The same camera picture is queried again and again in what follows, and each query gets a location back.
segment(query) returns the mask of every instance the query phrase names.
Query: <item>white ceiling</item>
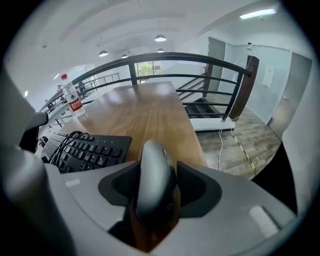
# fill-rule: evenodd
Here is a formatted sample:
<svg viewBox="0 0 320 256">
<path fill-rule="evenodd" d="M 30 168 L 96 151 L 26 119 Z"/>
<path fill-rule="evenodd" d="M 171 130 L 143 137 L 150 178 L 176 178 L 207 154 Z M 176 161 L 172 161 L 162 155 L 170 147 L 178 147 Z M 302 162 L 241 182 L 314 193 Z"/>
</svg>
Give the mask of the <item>white ceiling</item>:
<svg viewBox="0 0 320 256">
<path fill-rule="evenodd" d="M 174 51 L 216 20 L 258 0 L 47 0 L 20 29 L 4 63 L 21 92 L 57 73 L 95 66 L 134 50 Z M 165 42 L 155 42 L 164 34 Z M 101 50 L 109 55 L 99 58 Z"/>
</svg>

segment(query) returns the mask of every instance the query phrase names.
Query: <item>wooden floor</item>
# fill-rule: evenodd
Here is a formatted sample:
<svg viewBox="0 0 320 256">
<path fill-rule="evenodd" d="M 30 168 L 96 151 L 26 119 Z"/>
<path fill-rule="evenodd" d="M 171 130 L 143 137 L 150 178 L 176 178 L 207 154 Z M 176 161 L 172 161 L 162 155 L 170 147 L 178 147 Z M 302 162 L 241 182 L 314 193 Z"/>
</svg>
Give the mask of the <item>wooden floor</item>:
<svg viewBox="0 0 320 256">
<path fill-rule="evenodd" d="M 223 103 L 226 98 L 208 95 L 209 102 Z M 281 142 L 273 131 L 264 124 L 252 111 L 245 108 L 232 132 L 242 145 L 259 173 L 275 155 Z M 218 132 L 197 135 L 206 163 L 209 168 L 218 170 L 218 156 L 221 141 Z M 222 132 L 223 150 L 220 155 L 223 172 L 252 179 L 255 175 L 246 156 L 232 137 L 230 131 Z"/>
</svg>

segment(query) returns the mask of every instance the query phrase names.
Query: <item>ceiling lamp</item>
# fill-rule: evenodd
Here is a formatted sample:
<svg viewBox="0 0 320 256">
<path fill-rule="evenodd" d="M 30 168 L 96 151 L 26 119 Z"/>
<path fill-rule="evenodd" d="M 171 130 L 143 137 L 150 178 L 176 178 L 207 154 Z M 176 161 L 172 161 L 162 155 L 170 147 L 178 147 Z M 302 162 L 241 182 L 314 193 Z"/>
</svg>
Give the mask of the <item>ceiling lamp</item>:
<svg viewBox="0 0 320 256">
<path fill-rule="evenodd" d="M 256 16 L 275 14 L 275 13 L 277 13 L 276 10 L 271 8 L 271 9 L 264 9 L 264 10 L 258 10 L 255 12 L 250 12 L 248 14 L 241 15 L 240 18 L 244 20 L 244 19 L 248 19 L 248 18 L 252 18 L 252 17 L 256 17 Z"/>
<path fill-rule="evenodd" d="M 166 41 L 166 40 L 167 39 L 163 34 L 158 34 L 154 39 L 154 41 L 156 41 L 156 42 L 163 42 L 163 41 Z"/>
<path fill-rule="evenodd" d="M 107 53 L 105 50 L 100 51 L 99 57 L 107 56 L 109 53 Z"/>
<path fill-rule="evenodd" d="M 54 77 L 54 79 L 53 80 L 56 80 L 57 79 L 57 77 L 60 75 L 60 73 L 59 74 L 57 74 L 55 77 Z"/>
</svg>

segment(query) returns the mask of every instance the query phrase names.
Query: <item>keyboard key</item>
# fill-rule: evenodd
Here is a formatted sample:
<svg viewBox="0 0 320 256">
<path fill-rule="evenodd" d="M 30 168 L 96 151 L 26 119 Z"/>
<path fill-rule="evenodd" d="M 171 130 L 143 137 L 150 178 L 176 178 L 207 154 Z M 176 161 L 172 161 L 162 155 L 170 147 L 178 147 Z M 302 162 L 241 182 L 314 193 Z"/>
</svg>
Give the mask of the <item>keyboard key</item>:
<svg viewBox="0 0 320 256">
<path fill-rule="evenodd" d="M 61 159 L 62 160 L 67 160 L 67 158 L 68 158 L 68 155 L 66 153 L 62 153 L 61 154 Z"/>
<path fill-rule="evenodd" d="M 96 148 L 95 148 L 95 153 L 97 153 L 97 154 L 101 154 L 101 151 L 102 151 L 102 149 L 103 149 L 103 147 L 102 146 L 96 146 Z"/>
<path fill-rule="evenodd" d="M 117 163 L 118 163 L 118 159 L 109 157 L 109 158 L 108 158 L 108 161 L 106 162 L 106 166 L 107 166 L 107 167 L 109 167 L 109 166 L 115 166 Z"/>
<path fill-rule="evenodd" d="M 73 155 L 74 157 L 76 157 L 76 156 L 78 155 L 78 153 L 79 153 L 79 150 L 75 149 L 72 155 Z"/>
<path fill-rule="evenodd" d="M 84 143 L 82 146 L 82 150 L 86 151 L 88 147 L 89 147 L 89 144 Z"/>
<path fill-rule="evenodd" d="M 114 148 L 111 152 L 111 156 L 114 158 L 120 157 L 122 149 L 121 148 Z"/>
<path fill-rule="evenodd" d="M 89 147 L 89 152 L 95 151 L 96 146 L 95 145 L 90 145 Z"/>
<path fill-rule="evenodd" d="M 82 163 L 80 164 L 79 171 L 80 171 L 80 172 L 84 171 L 85 168 L 86 168 L 86 165 L 87 165 L 87 164 L 86 164 L 85 162 L 82 162 Z"/>
<path fill-rule="evenodd" d="M 106 160 L 107 160 L 107 158 L 105 156 L 99 156 L 97 165 L 100 167 L 104 167 Z"/>
<path fill-rule="evenodd" d="M 83 158 L 83 157 L 84 157 L 84 154 L 85 154 L 85 152 L 80 151 L 79 154 L 78 154 L 78 156 L 77 156 L 77 158 L 79 158 L 79 159 Z"/>
<path fill-rule="evenodd" d="M 71 150 L 71 147 L 66 146 L 65 149 L 64 149 L 64 152 L 69 153 L 70 150 Z"/>
<path fill-rule="evenodd" d="M 67 168 L 65 168 L 65 173 L 67 174 L 67 173 L 72 173 L 72 168 L 71 168 L 71 166 L 67 166 Z"/>
<path fill-rule="evenodd" d="M 97 162 L 97 158 L 98 158 L 98 156 L 96 156 L 96 155 L 93 154 L 93 155 L 91 156 L 90 163 L 94 165 L 94 164 Z"/>
<path fill-rule="evenodd" d="M 85 171 L 93 170 L 94 167 L 92 165 L 87 164 L 86 167 L 84 168 Z"/>
<path fill-rule="evenodd" d="M 90 157 L 91 157 L 91 154 L 90 153 L 86 153 L 85 156 L 84 156 L 84 161 L 88 162 Z"/>
<path fill-rule="evenodd" d="M 59 161 L 59 167 L 62 168 L 64 166 L 64 162 L 62 160 Z"/>
<path fill-rule="evenodd" d="M 111 147 L 104 147 L 102 151 L 102 155 L 109 156 L 111 149 L 112 149 Z"/>
</svg>

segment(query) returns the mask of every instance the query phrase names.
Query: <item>black metal railing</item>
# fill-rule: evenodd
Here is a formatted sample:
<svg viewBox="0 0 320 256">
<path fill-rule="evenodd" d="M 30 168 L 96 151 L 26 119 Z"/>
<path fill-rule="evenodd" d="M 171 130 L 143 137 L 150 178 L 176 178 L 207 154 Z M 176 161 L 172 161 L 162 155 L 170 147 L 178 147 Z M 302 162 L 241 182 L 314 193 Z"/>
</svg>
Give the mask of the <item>black metal railing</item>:
<svg viewBox="0 0 320 256">
<path fill-rule="evenodd" d="M 148 61 L 189 61 L 189 62 L 196 62 L 196 63 L 204 63 L 207 64 L 207 67 L 209 67 L 208 71 L 203 73 L 202 75 L 198 74 L 154 74 L 154 75 L 144 75 L 144 76 L 137 76 L 136 74 L 136 69 L 135 69 L 135 64 L 136 63 L 141 63 L 141 62 L 148 62 Z M 119 79 L 116 81 L 103 81 L 100 82 L 99 85 L 97 86 L 92 86 L 91 88 L 86 89 L 85 91 L 80 92 L 80 95 L 83 95 L 89 91 L 96 90 L 98 88 L 112 85 L 115 83 L 121 83 L 121 82 L 127 82 L 131 81 L 132 85 L 135 86 L 138 84 L 138 80 L 145 80 L 145 79 L 150 79 L 150 78 L 171 78 L 171 77 L 185 77 L 185 78 L 194 78 L 194 79 L 203 79 L 206 80 L 207 83 L 203 86 L 201 86 L 198 89 L 177 89 L 176 91 L 178 93 L 203 93 L 204 95 L 207 94 L 220 94 L 220 95 L 229 95 L 231 96 L 230 101 L 228 104 L 223 104 L 222 103 L 215 103 L 217 106 L 227 106 L 226 111 L 224 113 L 206 113 L 206 116 L 218 116 L 222 117 L 223 120 L 225 120 L 229 113 L 230 110 L 235 102 L 238 90 L 240 88 L 240 84 L 242 81 L 243 76 L 250 77 L 251 72 L 248 71 L 247 69 L 244 69 L 240 66 L 237 66 L 235 64 L 229 63 L 227 61 L 209 57 L 209 56 L 204 56 L 204 55 L 199 55 L 199 54 L 191 54 L 191 53 L 183 53 L 183 52 L 163 52 L 163 53 L 147 53 L 147 54 L 141 54 L 141 55 L 135 55 L 135 56 L 130 56 L 125 59 L 117 59 L 114 61 L 111 61 L 109 63 L 103 64 L 101 66 L 98 66 L 83 75 L 77 77 L 72 81 L 74 85 L 78 83 L 82 83 L 82 81 L 97 75 L 99 73 L 126 66 L 128 65 L 129 68 L 129 73 L 130 73 L 130 78 L 125 78 L 125 79 Z M 228 80 L 228 79 L 223 79 L 219 77 L 212 77 L 212 66 L 219 66 L 222 68 L 226 68 L 232 71 L 235 71 L 238 73 L 238 77 L 236 81 Z M 227 93 L 227 92 L 221 92 L 221 91 L 212 91 L 208 90 L 209 82 L 211 80 L 216 80 L 220 82 L 226 82 L 234 86 L 233 93 Z M 195 102 L 184 102 L 184 105 L 195 105 Z M 202 105 L 213 105 L 213 103 L 209 102 L 202 102 Z"/>
<path fill-rule="evenodd" d="M 83 96 L 86 95 L 88 92 L 92 91 L 92 89 L 97 91 L 99 88 L 105 86 L 106 84 L 110 84 L 110 83 L 115 84 L 115 83 L 118 83 L 117 81 L 119 80 L 120 80 L 119 73 L 114 73 L 114 74 L 105 75 L 103 77 L 99 77 L 99 78 L 84 82 L 83 87 L 80 84 L 75 85 L 75 88 L 78 92 L 78 95 L 81 95 L 82 98 L 84 98 Z M 62 104 L 66 102 L 67 100 L 64 98 L 64 94 L 62 90 L 58 91 L 50 100 L 48 100 L 48 102 L 45 103 L 45 105 L 40 109 L 40 111 L 44 110 L 46 107 L 49 106 L 48 113 L 50 113 L 51 111 L 60 107 Z"/>
</svg>

